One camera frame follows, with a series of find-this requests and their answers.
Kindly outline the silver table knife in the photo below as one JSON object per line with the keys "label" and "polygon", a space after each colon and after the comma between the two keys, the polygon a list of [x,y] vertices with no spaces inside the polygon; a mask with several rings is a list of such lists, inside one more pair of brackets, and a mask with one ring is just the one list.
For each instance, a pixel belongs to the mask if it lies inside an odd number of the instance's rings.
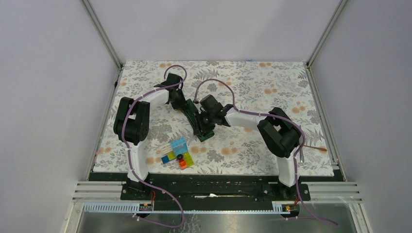
{"label": "silver table knife", "polygon": [[305,158],[304,158],[304,154],[302,150],[300,150],[300,153],[299,153],[299,161],[302,164],[305,162]]}

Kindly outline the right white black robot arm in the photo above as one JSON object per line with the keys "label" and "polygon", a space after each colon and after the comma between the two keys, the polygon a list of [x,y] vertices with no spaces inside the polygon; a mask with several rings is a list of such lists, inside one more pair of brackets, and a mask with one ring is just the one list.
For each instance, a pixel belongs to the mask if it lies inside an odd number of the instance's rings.
{"label": "right white black robot arm", "polygon": [[299,174],[296,154],[304,140],[299,126],[285,112],[275,107],[268,113],[256,113],[236,108],[233,104],[223,106],[212,95],[199,101],[200,111],[195,113],[195,135],[205,141],[214,135],[215,126],[244,127],[260,133],[268,150],[276,156],[279,169],[279,195],[291,200],[298,193]]}

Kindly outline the dark green cloth napkin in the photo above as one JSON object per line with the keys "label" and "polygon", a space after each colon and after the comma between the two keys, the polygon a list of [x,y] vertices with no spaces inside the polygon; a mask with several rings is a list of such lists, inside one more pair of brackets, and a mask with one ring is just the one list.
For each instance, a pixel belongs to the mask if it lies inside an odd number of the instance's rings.
{"label": "dark green cloth napkin", "polygon": [[214,125],[208,123],[206,113],[197,109],[191,99],[186,100],[182,105],[181,111],[189,121],[193,134],[201,141],[204,142],[214,136]]}

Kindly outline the colourful toy brick assembly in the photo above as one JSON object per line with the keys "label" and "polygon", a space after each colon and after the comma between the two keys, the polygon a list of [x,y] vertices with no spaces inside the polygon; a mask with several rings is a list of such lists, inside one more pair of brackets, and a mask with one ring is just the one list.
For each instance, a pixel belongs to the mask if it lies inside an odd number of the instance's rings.
{"label": "colourful toy brick assembly", "polygon": [[187,142],[184,138],[178,138],[170,143],[160,147],[162,164],[167,164],[176,161],[181,170],[194,165],[194,161],[189,153]]}

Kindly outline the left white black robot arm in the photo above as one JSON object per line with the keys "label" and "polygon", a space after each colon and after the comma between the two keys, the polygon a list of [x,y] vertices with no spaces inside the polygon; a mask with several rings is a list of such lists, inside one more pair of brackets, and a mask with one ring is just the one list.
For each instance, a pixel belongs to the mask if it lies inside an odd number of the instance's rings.
{"label": "left white black robot arm", "polygon": [[148,93],[133,99],[123,97],[119,101],[113,131],[126,145],[128,174],[136,182],[132,193],[140,200],[149,197],[153,185],[145,181],[149,175],[143,156],[143,142],[149,132],[152,109],[170,102],[170,93],[176,91],[186,78],[169,73],[166,80]]}

